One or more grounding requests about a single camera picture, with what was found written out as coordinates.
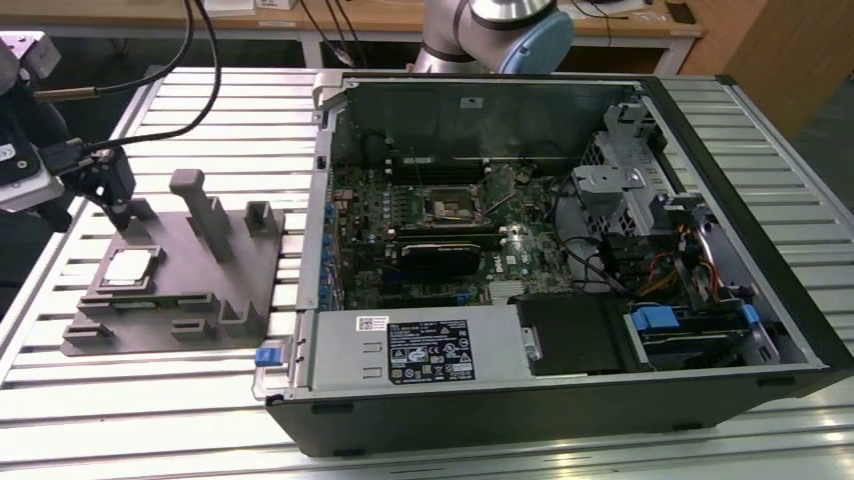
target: blue tab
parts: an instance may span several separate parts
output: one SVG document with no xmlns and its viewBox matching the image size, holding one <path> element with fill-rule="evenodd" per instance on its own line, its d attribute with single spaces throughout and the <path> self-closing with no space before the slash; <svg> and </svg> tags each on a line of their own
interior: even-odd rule
<svg viewBox="0 0 854 480">
<path fill-rule="evenodd" d="M 262 347 L 255 350 L 255 366 L 257 367 L 279 367 L 283 364 L 282 348 Z"/>
<path fill-rule="evenodd" d="M 745 314 L 745 318 L 748 319 L 748 323 L 750 325 L 756 325 L 757 323 L 760 323 L 760 312 L 757 312 L 757 309 L 753 305 L 745 304 L 742 306 L 742 313 Z"/>
<path fill-rule="evenodd" d="M 638 330 L 680 327 L 680 320 L 672 307 L 641 307 L 631 314 L 631 321 Z"/>
<path fill-rule="evenodd" d="M 646 317 L 644 316 L 644 312 L 641 310 L 631 314 L 631 321 L 635 324 L 635 330 L 641 331 L 650 328 L 650 322 L 646 321 Z"/>
</svg>

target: robotic end effector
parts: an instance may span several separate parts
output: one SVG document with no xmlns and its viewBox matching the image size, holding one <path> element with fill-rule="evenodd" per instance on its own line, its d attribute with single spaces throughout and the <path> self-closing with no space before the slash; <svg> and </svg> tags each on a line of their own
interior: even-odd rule
<svg viewBox="0 0 854 480">
<path fill-rule="evenodd" d="M 551 73 L 574 35 L 557 0 L 431 0 L 423 31 L 422 73 Z"/>
<path fill-rule="evenodd" d="M 51 104 L 34 97 L 59 53 L 40 32 L 0 32 L 0 210 L 35 211 L 56 232 L 71 226 L 59 198 L 68 190 L 127 228 L 135 181 L 122 147 L 88 152 Z"/>
</svg>

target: table leg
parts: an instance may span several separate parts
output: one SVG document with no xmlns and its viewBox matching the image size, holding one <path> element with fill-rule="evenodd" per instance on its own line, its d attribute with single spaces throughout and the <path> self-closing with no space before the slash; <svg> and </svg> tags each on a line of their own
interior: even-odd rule
<svg viewBox="0 0 854 480">
<path fill-rule="evenodd" d="M 694 45 L 693 38 L 674 38 L 656 66 L 657 75 L 677 75 Z"/>
<path fill-rule="evenodd" d="M 306 31 L 299 33 L 299 43 L 303 45 L 306 68 L 323 68 L 323 52 L 321 51 L 321 34 Z"/>
</svg>

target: slotted metal table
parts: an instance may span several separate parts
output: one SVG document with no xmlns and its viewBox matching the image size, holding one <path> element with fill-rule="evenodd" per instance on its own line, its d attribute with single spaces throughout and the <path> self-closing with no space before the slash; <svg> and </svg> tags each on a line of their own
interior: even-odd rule
<svg viewBox="0 0 854 480">
<path fill-rule="evenodd" d="M 176 168 L 202 168 L 226 208 L 269 200 L 286 210 L 271 331 L 294 329 L 302 229 L 314 162 L 313 70 L 227 69 L 203 126 L 178 140 L 128 147 L 138 195 L 183 211 Z M 844 340 L 854 341 L 854 222 L 738 87 L 665 77 L 690 122 Z M 183 68 L 140 90 L 116 135 L 184 125 L 212 73 Z M 670 152 L 686 186 L 685 162 Z M 251 392 L 254 350 L 68 358 L 59 352 L 112 227 L 72 205 L 0 324 L 0 471 L 14 478 L 170 476 L 311 479 L 850 478 L 854 381 L 772 402 L 717 428 L 673 434 L 411 452 L 306 457 Z M 583 415 L 585 412 L 567 412 Z"/>
</svg>

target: floor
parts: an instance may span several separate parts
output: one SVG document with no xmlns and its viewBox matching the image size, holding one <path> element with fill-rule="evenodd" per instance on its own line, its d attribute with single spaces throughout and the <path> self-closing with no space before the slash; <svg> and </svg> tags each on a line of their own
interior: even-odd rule
<svg viewBox="0 0 854 480">
<path fill-rule="evenodd" d="M 86 85 L 112 85 L 144 75 L 150 65 L 168 63 L 178 42 L 172 40 L 131 40 L 130 53 L 118 55 L 104 39 L 55 39 L 63 62 L 46 82 L 46 88 Z M 403 68 L 415 59 L 415 44 L 367 43 L 369 64 L 374 68 Z M 343 66 L 330 52 L 325 52 L 327 65 Z M 303 67 L 302 50 L 297 42 L 225 41 L 223 64 L 233 67 Z M 194 42 L 184 59 L 187 66 L 211 65 L 208 45 Z M 95 100 L 68 102 L 60 111 L 72 133 L 92 141 L 107 138 L 124 111 L 131 95 L 116 95 Z M 845 82 L 793 144 L 828 182 L 830 188 L 854 208 L 854 168 L 846 159 L 854 159 L 854 82 Z M 27 215 L 0 215 L 0 316 L 11 304 L 18 288 L 48 241 L 51 232 L 38 218 Z"/>
</svg>

